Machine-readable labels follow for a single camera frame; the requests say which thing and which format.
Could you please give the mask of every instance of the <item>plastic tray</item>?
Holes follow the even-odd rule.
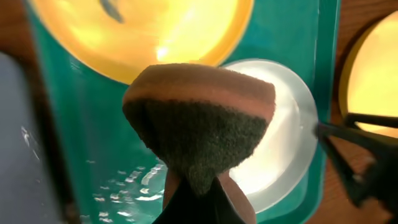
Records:
[[[121,98],[127,86],[70,55],[27,8],[82,222],[131,223],[128,216],[134,214],[136,223],[150,223],[161,211],[165,169],[124,119]],[[224,63],[266,58],[288,66],[308,85],[320,120],[327,121],[339,11],[339,0],[257,0],[242,41]],[[322,198],[325,158],[318,147],[296,188],[257,214],[258,222],[307,220]],[[156,209],[139,213],[149,208]]]

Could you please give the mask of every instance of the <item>sponge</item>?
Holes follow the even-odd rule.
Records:
[[[153,65],[131,84],[123,113],[145,145],[198,197],[253,154],[275,110],[274,86],[223,68]]]

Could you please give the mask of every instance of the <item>wooden table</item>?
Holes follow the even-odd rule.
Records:
[[[0,0],[0,51],[14,56],[24,66],[28,78],[35,83],[33,90],[37,98],[43,92],[38,79],[38,66],[29,33],[29,24],[22,4],[18,0]],[[398,10],[397,0],[343,0],[341,6],[340,31],[336,51],[335,91],[332,102],[332,122],[339,123],[341,116],[337,104],[337,83],[340,77],[344,58],[352,45],[352,41],[363,31],[364,27],[376,19],[380,19]],[[48,111],[37,108],[43,116]],[[49,138],[47,144],[56,142]],[[341,153],[350,161],[355,170],[361,170],[366,162],[366,153],[349,143],[337,141]],[[377,202],[366,204],[362,210],[354,208],[346,199],[340,181],[328,162],[326,166],[325,189],[319,209],[308,223],[383,223],[389,214],[380,209]]]

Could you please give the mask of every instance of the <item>water droplet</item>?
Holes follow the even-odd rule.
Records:
[[[122,215],[124,217],[131,217],[131,214],[128,212],[118,212],[119,215]]]
[[[110,218],[99,218],[99,220],[102,221],[102,222],[106,222],[106,223],[112,223],[113,222],[113,220],[110,219]]]
[[[133,172],[130,174],[130,177],[132,177],[132,178],[137,178],[140,174],[141,174],[141,171],[133,171]]]
[[[134,182],[134,178],[128,177],[128,178],[126,178],[126,180],[124,180],[124,181],[126,181],[126,182],[128,182],[128,183],[133,183],[133,182]]]
[[[108,212],[100,212],[100,213],[98,214],[99,217],[107,217],[108,215],[109,215]]]
[[[37,155],[36,151],[32,149],[33,154],[35,155],[36,159],[40,161],[39,156]]]
[[[148,172],[141,180],[142,185],[148,185],[149,180],[157,173],[156,169],[151,168],[150,172]]]
[[[156,166],[154,167],[156,170],[161,170],[164,167],[163,164],[156,164]]]
[[[138,198],[136,198],[136,200],[141,200],[141,201],[152,201],[152,200],[156,200],[156,199],[159,199],[159,198],[161,198],[162,196],[161,195],[154,195],[154,196],[151,196],[151,197],[138,197]]]
[[[29,136],[28,132],[26,131],[25,127],[21,126],[21,132],[22,132],[22,137],[24,138],[27,147],[30,147],[30,144],[29,144],[30,136]]]
[[[148,190],[149,189],[141,189],[140,192],[143,193],[143,194],[148,194]]]
[[[119,195],[118,194],[111,194],[111,199],[117,200],[117,199],[119,199]]]
[[[132,198],[130,196],[127,196],[127,197],[124,198],[124,200],[127,201],[127,202],[131,202]]]
[[[104,202],[105,201],[105,198],[94,198],[94,200],[96,200],[97,202]]]

